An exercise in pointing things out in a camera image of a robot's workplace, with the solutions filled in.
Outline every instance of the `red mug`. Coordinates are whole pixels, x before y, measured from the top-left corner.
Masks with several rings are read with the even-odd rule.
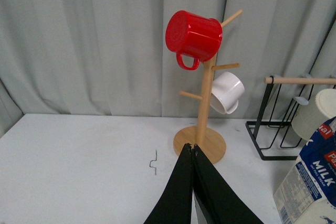
[[[186,70],[195,70],[200,61],[208,61],[214,57],[222,38],[223,30],[218,20],[204,18],[185,10],[172,16],[165,35],[168,49],[176,53],[178,65]],[[184,64],[182,55],[194,58],[191,67]]]

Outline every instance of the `white mug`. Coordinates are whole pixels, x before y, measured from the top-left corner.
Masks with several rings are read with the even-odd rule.
[[[231,114],[238,107],[238,99],[244,91],[244,85],[238,77],[224,72],[213,82],[210,105],[221,114]]]
[[[293,130],[304,140],[311,136],[325,121],[336,116],[336,90],[323,89],[309,104],[300,106],[291,125]]]

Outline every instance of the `carton label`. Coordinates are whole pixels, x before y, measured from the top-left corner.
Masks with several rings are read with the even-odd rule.
[[[323,136],[324,139],[328,139],[330,137],[332,137],[334,135],[334,133],[332,132],[331,127],[329,127],[326,124],[322,124],[319,128],[318,128],[321,136]]]
[[[336,169],[336,151],[329,152],[324,157]]]

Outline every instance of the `wooden pole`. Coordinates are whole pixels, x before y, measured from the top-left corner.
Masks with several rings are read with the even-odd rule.
[[[321,84],[336,85],[334,78],[291,78],[291,77],[265,77],[264,83],[270,84]]]
[[[204,62],[203,79],[202,79],[202,100],[198,109],[198,124],[196,133],[196,144],[202,145],[205,140],[206,126],[208,122],[209,106],[212,83],[214,80],[214,71],[212,67],[216,65],[217,54],[210,60]]]

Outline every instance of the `white tabletop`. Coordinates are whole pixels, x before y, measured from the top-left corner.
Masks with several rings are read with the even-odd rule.
[[[196,122],[26,114],[0,138],[0,223],[143,223],[177,161],[175,134]],[[227,143],[215,167],[264,223],[281,223],[272,195],[294,161],[262,161],[245,122],[209,120]]]

